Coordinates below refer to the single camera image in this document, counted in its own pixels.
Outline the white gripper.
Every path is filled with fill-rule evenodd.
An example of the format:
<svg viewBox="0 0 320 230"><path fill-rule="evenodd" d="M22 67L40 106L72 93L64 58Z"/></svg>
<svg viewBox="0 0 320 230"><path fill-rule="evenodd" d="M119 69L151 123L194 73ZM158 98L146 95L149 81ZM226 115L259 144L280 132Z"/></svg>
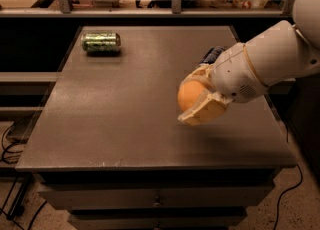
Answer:
<svg viewBox="0 0 320 230"><path fill-rule="evenodd" d="M178 116L179 121L190 126L214 120L226 112L232 101L247 103L268 89L254 69L244 43L222 52L211 66L200 64L180 87L206 88L195 104ZM217 92L208 90L213 87Z"/></svg>

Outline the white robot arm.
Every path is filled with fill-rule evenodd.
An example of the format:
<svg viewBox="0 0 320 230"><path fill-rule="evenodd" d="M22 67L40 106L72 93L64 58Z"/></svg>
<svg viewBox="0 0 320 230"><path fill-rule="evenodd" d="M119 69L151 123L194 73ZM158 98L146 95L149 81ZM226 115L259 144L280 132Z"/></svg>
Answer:
<svg viewBox="0 0 320 230"><path fill-rule="evenodd" d="M320 71L320 0L295 0L293 21L281 21L246 43L208 51L180 84L178 120L209 122L231 103L247 103L284 80Z"/></svg>

